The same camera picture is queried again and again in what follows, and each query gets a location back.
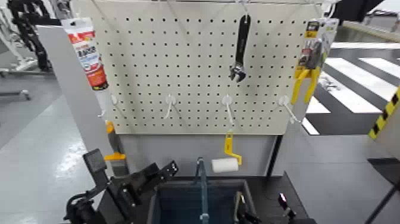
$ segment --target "pegboard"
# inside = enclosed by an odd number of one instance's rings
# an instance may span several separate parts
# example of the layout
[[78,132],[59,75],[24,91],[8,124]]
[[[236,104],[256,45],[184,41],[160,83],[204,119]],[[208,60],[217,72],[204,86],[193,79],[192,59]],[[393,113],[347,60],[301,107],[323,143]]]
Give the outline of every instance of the pegboard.
[[[79,1],[92,18],[110,90],[117,133],[225,134],[222,98],[229,94],[235,133],[279,135],[292,95],[295,64],[312,4],[247,4],[252,17],[245,52],[247,77],[228,78],[243,6],[222,2]],[[163,119],[172,94],[176,105]]]

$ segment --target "black and yellow striped barrier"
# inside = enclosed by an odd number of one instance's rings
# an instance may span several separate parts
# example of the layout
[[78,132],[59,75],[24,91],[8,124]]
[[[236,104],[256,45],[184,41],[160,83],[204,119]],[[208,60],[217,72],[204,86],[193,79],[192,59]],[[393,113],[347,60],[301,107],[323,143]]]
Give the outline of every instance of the black and yellow striped barrier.
[[376,139],[379,132],[384,128],[386,123],[388,122],[389,117],[395,112],[400,101],[400,87],[397,89],[397,92],[392,97],[390,102],[386,105],[383,113],[378,117],[378,120],[375,122],[375,125],[372,127],[370,133],[368,134],[372,139]]

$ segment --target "blue container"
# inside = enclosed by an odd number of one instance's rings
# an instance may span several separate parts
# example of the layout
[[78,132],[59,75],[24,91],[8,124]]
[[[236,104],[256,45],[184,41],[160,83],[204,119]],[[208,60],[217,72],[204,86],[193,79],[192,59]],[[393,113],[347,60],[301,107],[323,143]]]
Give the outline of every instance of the blue container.
[[[241,191],[248,211],[256,214],[246,180],[208,181],[209,224],[234,224],[235,196]],[[171,181],[160,185],[152,197],[147,224],[202,223],[200,182]]]

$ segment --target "wrench jaw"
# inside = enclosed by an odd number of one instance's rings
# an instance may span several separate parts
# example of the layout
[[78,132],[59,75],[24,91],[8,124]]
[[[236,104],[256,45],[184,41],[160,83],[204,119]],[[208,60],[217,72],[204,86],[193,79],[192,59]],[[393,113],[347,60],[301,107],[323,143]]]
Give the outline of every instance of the wrench jaw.
[[235,65],[230,69],[230,79],[233,81],[236,76],[238,76],[236,82],[241,82],[246,78],[245,68],[240,63],[235,63]]

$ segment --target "white crosswalk stripe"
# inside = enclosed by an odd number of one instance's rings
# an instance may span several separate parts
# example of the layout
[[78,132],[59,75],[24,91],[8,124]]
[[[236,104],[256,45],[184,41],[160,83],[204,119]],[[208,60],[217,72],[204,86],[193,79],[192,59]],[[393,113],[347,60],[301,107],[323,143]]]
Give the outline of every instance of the white crosswalk stripe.
[[357,67],[343,58],[327,58],[325,63],[387,101],[390,101],[397,90],[396,86]]
[[381,69],[392,76],[400,78],[400,66],[391,63],[390,61],[386,61],[383,58],[360,58],[360,60],[377,67],[378,69]]
[[308,105],[307,114],[330,114],[330,111],[320,103],[315,97],[311,97],[310,104]]
[[353,113],[380,113],[381,111],[370,104],[360,95],[331,77],[326,72],[322,72],[318,82],[330,95],[335,97],[340,103]]
[[307,132],[310,135],[319,135],[320,133],[314,128],[314,126],[310,123],[310,121],[308,121],[307,118],[304,117],[303,119],[303,127],[305,128],[305,130],[307,130]]
[[400,49],[400,43],[334,42],[332,49]]

